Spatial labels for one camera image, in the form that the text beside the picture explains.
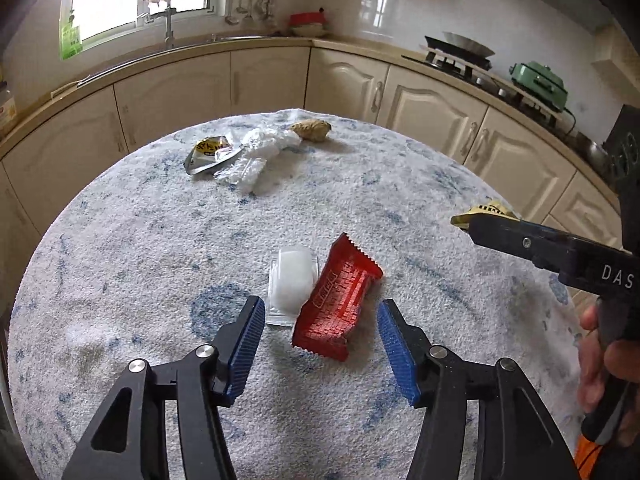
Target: crumpled plastic bag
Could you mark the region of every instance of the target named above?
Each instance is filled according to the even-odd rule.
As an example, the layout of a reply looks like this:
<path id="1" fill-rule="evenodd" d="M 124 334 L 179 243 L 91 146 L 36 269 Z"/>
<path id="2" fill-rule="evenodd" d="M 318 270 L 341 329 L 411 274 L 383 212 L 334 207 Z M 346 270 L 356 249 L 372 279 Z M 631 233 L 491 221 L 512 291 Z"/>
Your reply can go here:
<path id="1" fill-rule="evenodd" d="M 300 137 L 291 130 L 277 130 L 268 124 L 248 131 L 244 136 L 235 132 L 226 134 L 233 146 L 242 144 L 242 152 L 236 160 L 214 173 L 214 178 L 235 186 L 247 194 L 253 188 L 270 158 L 278 155 L 285 148 L 299 146 Z"/>

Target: gas stove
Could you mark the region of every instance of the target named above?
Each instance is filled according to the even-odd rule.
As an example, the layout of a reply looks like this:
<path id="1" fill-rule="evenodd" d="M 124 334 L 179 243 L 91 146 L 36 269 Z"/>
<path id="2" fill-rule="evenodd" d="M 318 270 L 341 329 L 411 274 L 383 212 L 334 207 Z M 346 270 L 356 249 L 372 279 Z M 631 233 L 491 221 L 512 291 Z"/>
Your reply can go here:
<path id="1" fill-rule="evenodd" d="M 513 83 L 489 73 L 488 70 L 491 69 L 489 60 L 473 53 L 468 53 L 474 57 L 474 61 L 480 60 L 482 66 L 479 66 L 470 60 L 471 56 L 466 54 L 467 51 L 464 49 L 455 47 L 458 50 L 456 52 L 458 55 L 454 55 L 451 53 L 450 48 L 447 47 L 453 46 L 449 45 L 449 43 L 439 41 L 439 48 L 432 48 L 431 41 L 429 41 L 429 43 L 430 46 L 424 47 L 424 49 L 427 50 L 427 55 L 424 60 L 415 59 L 410 56 L 402 57 L 444 72 L 497 97 L 509 106 L 525 114 L 537 124 L 540 124 L 555 136 L 562 137 L 566 134 L 564 122 L 558 120 L 561 119 L 561 114 L 552 110 L 543 102 L 540 102 L 525 89 L 518 88 Z"/>

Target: sink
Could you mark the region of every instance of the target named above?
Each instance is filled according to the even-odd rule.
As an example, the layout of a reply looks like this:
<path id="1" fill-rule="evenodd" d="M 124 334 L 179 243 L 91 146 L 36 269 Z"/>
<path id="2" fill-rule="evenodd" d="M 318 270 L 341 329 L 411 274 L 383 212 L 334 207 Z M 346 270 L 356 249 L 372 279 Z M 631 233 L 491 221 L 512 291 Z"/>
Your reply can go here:
<path id="1" fill-rule="evenodd" d="M 172 48 L 171 50 L 162 50 L 160 52 L 154 52 L 152 54 L 147 54 L 146 56 L 140 56 L 140 57 L 136 57 L 134 59 L 128 60 L 128 61 L 124 61 L 121 63 L 118 63 L 112 67 L 106 68 L 104 70 L 101 70 L 100 72 L 96 72 L 94 74 L 89 74 L 87 77 L 85 77 L 84 79 L 82 79 L 82 81 L 78 82 L 78 88 L 80 88 L 81 86 L 86 85 L 87 83 L 90 83 L 91 81 L 94 81 L 95 79 L 98 79 L 99 77 L 102 77 L 105 74 L 111 73 L 111 72 L 115 72 L 116 70 L 119 70 L 125 66 L 129 66 L 132 63 L 136 63 L 138 61 L 142 61 L 144 59 L 150 59 L 152 57 L 156 57 L 156 56 L 160 56 L 161 54 L 165 54 L 167 52 L 175 52 L 177 50 L 183 50 L 185 48 L 191 48 L 192 46 L 201 46 L 204 44 L 211 44 L 211 43 L 226 43 L 227 41 L 238 41 L 238 40 L 260 40 L 261 38 L 268 38 L 268 36 L 229 36 L 226 38 L 219 38 L 219 39 L 207 39 L 204 41 L 196 41 L 194 43 L 189 43 L 183 46 L 178 46 L 175 48 Z"/>

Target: bottle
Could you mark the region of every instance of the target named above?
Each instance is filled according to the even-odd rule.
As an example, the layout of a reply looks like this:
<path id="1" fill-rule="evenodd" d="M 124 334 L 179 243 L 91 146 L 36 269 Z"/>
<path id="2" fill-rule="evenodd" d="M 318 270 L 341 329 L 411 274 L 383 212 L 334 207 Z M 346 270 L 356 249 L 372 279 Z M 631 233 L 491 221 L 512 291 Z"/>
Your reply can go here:
<path id="1" fill-rule="evenodd" d="M 6 81 L 0 81 L 0 139 L 8 134 L 18 122 L 14 96 Z"/>

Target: green appliance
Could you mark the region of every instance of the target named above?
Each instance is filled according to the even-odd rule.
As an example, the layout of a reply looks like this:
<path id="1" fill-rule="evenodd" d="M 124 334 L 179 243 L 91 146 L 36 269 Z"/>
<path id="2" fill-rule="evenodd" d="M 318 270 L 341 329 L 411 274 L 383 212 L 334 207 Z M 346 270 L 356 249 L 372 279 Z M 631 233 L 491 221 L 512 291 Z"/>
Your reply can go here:
<path id="1" fill-rule="evenodd" d="M 516 86 L 537 97 L 553 110 L 564 110 L 567 98 L 564 83 L 548 66 L 537 61 L 517 63 L 509 69 L 509 73 Z"/>

